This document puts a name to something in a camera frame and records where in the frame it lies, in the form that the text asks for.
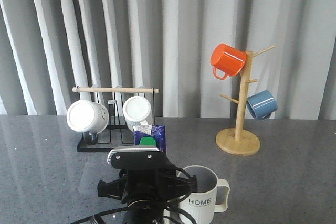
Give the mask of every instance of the orange mug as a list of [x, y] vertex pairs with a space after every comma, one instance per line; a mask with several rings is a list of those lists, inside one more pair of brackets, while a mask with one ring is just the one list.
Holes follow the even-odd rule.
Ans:
[[[247, 55], [245, 52], [239, 51], [227, 44], [219, 44], [211, 55], [211, 65], [214, 76], [220, 80], [224, 80], [227, 76], [236, 76], [243, 68]], [[216, 70], [225, 72], [223, 77], [219, 77]]]

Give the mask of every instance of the wooden dowel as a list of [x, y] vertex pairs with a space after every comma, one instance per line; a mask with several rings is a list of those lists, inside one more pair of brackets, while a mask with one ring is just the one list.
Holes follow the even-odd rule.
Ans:
[[242, 69], [242, 79], [240, 81], [239, 89], [239, 105], [237, 110], [237, 119], [236, 119], [236, 128], [235, 128], [235, 141], [240, 141], [243, 133], [244, 119], [245, 119], [245, 108], [246, 108], [246, 99], [248, 92], [248, 83], [251, 75], [252, 61], [253, 61], [253, 52], [246, 51], [247, 59], [245, 65]]
[[226, 98], [226, 99], [229, 99], [230, 101], [233, 101], [233, 102], [235, 102], [235, 103], [237, 103], [237, 104], [239, 104], [239, 101], [237, 101], [236, 99], [233, 99], [233, 98], [231, 98], [231, 97], [228, 97], [227, 95], [221, 94], [220, 96], [221, 96], [221, 97], [224, 97], [224, 98]]
[[252, 83], [252, 82], [257, 82], [257, 81], [258, 81], [258, 79], [252, 79], [252, 80], [246, 81], [246, 83]]
[[273, 48], [275, 48], [275, 45], [270, 46], [270, 47], [265, 48], [264, 50], [262, 50], [262, 51], [260, 51], [260, 52], [255, 53], [255, 54], [253, 55], [253, 57], [256, 57], [256, 56], [258, 56], [258, 55], [261, 55], [262, 53], [267, 52], [268, 50], [271, 50], [271, 49], [273, 49]]
[[159, 93], [159, 89], [150, 88], [91, 88], [91, 87], [73, 87], [73, 92], [103, 92], [103, 93]]

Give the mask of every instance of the wooden mug tree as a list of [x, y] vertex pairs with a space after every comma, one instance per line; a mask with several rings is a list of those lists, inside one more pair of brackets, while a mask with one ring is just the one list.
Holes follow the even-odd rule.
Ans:
[[234, 155], [249, 156], [257, 153], [260, 149], [259, 138], [252, 132], [243, 129], [247, 92], [249, 84], [258, 81], [257, 79], [250, 79], [253, 57], [260, 55], [268, 50], [271, 50], [274, 47], [274, 45], [270, 46], [256, 54], [253, 54], [252, 51], [246, 51], [246, 62], [244, 64], [244, 67], [240, 71], [240, 75], [242, 76], [242, 78], [240, 80], [239, 100], [235, 100], [224, 94], [220, 95], [221, 97], [227, 98], [230, 101], [238, 104], [236, 127], [221, 130], [216, 136], [216, 143], [218, 147], [228, 153]]

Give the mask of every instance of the black cable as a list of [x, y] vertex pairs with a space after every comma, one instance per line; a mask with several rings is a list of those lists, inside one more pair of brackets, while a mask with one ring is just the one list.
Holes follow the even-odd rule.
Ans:
[[[122, 207], [122, 208], [117, 208], [117, 209], [111, 209], [111, 210], [107, 210], [107, 211], [103, 211], [103, 212], [100, 212], [98, 214], [95, 214], [96, 216], [104, 216], [104, 215], [109, 215], [109, 214], [114, 214], [116, 212], [124, 212], [124, 211], [129, 211], [129, 210], [138, 210], [138, 209], [141, 209], [142, 207]], [[81, 223], [84, 223], [86, 221], [89, 221], [91, 219], [92, 215], [91, 216], [88, 216], [88, 217], [85, 217], [85, 218], [82, 218], [80, 220], [77, 220], [71, 224], [81, 224]]]
[[175, 205], [175, 204], [178, 204], [178, 203], [184, 201], [186, 198], [189, 197], [189, 195], [192, 192], [191, 176], [189, 175], [189, 173], [187, 173], [184, 169], [181, 169], [181, 168], [178, 168], [178, 167], [174, 167], [174, 169], [177, 170], [177, 171], [179, 171], [179, 172], [181, 172], [181, 173], [183, 173], [188, 178], [189, 183], [190, 183], [190, 187], [189, 187], [189, 191], [188, 191], [188, 193], [186, 195], [184, 195], [181, 199], [168, 202], [167, 203], [168, 206]]
[[172, 223], [175, 223], [175, 224], [180, 224], [177, 220], [175, 220], [174, 218], [172, 217], [169, 217], [169, 216], [162, 216], [163, 218], [166, 218], [168, 220], [170, 220]]
[[177, 207], [168, 207], [167, 208], [168, 211], [170, 212], [177, 212], [178, 214], [182, 214], [185, 217], [187, 217], [192, 224], [197, 224], [196, 220], [194, 219], [194, 217], [192, 217], [187, 211], [181, 209], [181, 208], [177, 208]]
[[90, 219], [90, 224], [105, 224], [105, 221], [101, 217], [93, 215]]
[[[160, 201], [157, 201], [155, 200], [154, 202], [151, 202], [150, 204], [146, 205], [147, 207], [151, 207], [151, 206], [157, 206], [157, 205], [162, 205], [162, 208], [163, 209], [167, 209], [168, 211], [172, 211], [172, 212], [177, 212], [177, 213], [180, 213], [182, 215], [184, 215], [185, 217], [187, 217], [192, 224], [197, 224], [195, 219], [186, 211], [180, 209], [180, 208], [176, 208], [176, 207], [171, 207], [171, 205], [175, 205], [175, 204], [178, 204], [182, 201], [184, 201], [187, 197], [189, 197], [189, 195], [191, 194], [192, 192], [192, 185], [191, 185], [191, 176], [189, 175], [189, 173], [187, 173], [185, 170], [181, 169], [181, 168], [178, 168], [178, 167], [174, 167], [175, 170], [183, 173], [189, 180], [190, 182], [190, 187], [189, 187], [189, 192], [183, 196], [181, 199], [178, 199], [178, 200], [174, 200], [174, 201], [170, 201], [170, 202], [160, 202]], [[143, 209], [144, 206], [131, 206], [131, 207], [122, 207], [122, 208], [117, 208], [117, 209], [111, 209], [111, 210], [107, 210], [107, 211], [103, 211], [103, 212], [100, 212], [98, 214], [95, 214], [95, 216], [104, 216], [104, 215], [109, 215], [109, 214], [114, 214], [114, 213], [117, 213], [117, 212], [123, 212], [123, 211], [129, 211], [129, 210], [138, 210], [138, 209]], [[85, 218], [82, 218], [80, 220], [77, 220], [71, 224], [81, 224], [81, 223], [84, 223], [86, 221], [89, 221], [91, 219], [92, 216], [89, 216], [89, 217], [85, 217]]]

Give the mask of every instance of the wooden pole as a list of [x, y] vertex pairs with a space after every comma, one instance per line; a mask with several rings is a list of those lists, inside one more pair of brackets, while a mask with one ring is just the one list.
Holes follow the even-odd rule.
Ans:
[[91, 87], [73, 87], [73, 92], [103, 92], [103, 93], [159, 93], [159, 89], [150, 88], [91, 88]]
[[244, 127], [244, 118], [245, 118], [245, 108], [248, 92], [248, 81], [250, 80], [252, 61], [253, 61], [253, 52], [246, 51], [247, 59], [243, 69], [241, 70], [242, 79], [240, 81], [240, 90], [239, 90], [239, 104], [237, 111], [237, 121], [236, 121], [236, 130], [235, 130], [235, 140], [239, 141], [242, 135]]

